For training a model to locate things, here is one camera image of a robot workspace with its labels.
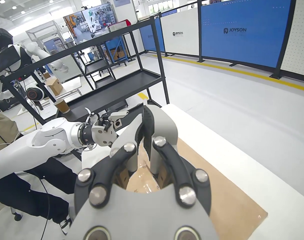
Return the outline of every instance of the yellow floor line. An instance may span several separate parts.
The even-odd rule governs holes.
[[[23,129],[23,132],[25,132],[25,131],[27,131],[27,130],[29,130],[30,128],[32,128],[32,127],[35,127],[35,125],[33,124],[33,125],[31,125],[31,126],[29,126],[29,127],[27,127],[26,129]]]
[[[267,76],[264,76],[264,75],[259,75],[259,74],[253,73],[253,72],[237,70],[237,69],[224,67],[224,66],[216,66],[216,65],[208,64],[208,63],[204,63],[204,62],[199,63],[199,62],[188,60],[188,59],[180,59],[180,58],[175,58],[175,57],[164,57],[164,56],[162,56],[162,58],[164,58],[166,60],[175,60],[175,61],[193,63],[193,64],[202,65],[202,66],[206,66],[206,67],[211,67],[211,68],[215,68],[215,69],[220,69],[220,70],[224,70],[224,71],[231,71],[231,72],[235,72],[235,73],[240,73],[240,74],[252,76],[252,77],[255,77],[255,78],[260,78],[260,79],[263,79],[263,80],[276,82],[278,84],[286,85],[286,86],[304,91],[304,86],[297,85],[297,84],[287,82],[287,81],[281,81],[281,80],[273,79],[273,78],[270,78],[270,77],[267,77]]]
[[[138,96],[142,99],[142,100],[145,100],[145,99],[149,99],[143,92],[140,92],[139,94],[138,94]]]

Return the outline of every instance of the black pants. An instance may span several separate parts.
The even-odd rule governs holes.
[[[27,173],[45,179],[66,194],[74,193],[77,175],[72,170],[54,158]],[[69,204],[63,199],[49,194],[49,219],[55,223],[62,222],[68,215]],[[0,202],[33,216],[47,218],[48,197],[46,193],[30,189],[30,184],[19,178],[15,173],[0,179]]]

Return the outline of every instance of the beige jacket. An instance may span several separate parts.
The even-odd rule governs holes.
[[[0,113],[0,136],[6,141],[6,143],[13,142],[18,133],[19,131],[16,123]],[[0,150],[6,146],[7,145],[0,145]]]

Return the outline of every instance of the wheel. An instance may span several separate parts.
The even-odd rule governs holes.
[[[14,215],[14,220],[15,221],[20,221],[22,219],[22,215],[20,215],[20,214],[18,214],[18,213],[16,213],[15,215]]]

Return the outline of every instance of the gray floor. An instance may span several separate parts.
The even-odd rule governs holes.
[[[144,68],[159,72],[155,57],[143,55],[142,62]],[[163,64],[171,103],[230,141],[304,195],[304,91],[190,63],[163,59]],[[128,67],[114,69],[114,72],[119,78],[136,69],[138,64],[134,61]],[[235,69],[269,75],[246,67],[236,66]],[[304,85],[294,80],[284,80]],[[82,92],[87,91],[89,89],[85,85]],[[151,87],[151,95],[155,101],[165,105],[161,83]],[[142,100],[134,96],[127,101],[131,107]],[[33,122],[27,117],[29,115],[17,116],[13,120],[17,121],[22,130]],[[71,156],[64,161],[76,172],[81,167],[80,162]],[[43,190],[36,178],[29,178],[34,189]],[[72,202],[70,195],[65,195],[49,184],[47,189]],[[44,222],[40,217],[26,214],[20,222],[15,222],[9,208],[4,208],[0,211],[0,239],[39,239]],[[63,235],[60,228],[49,221],[43,239],[60,240]]]

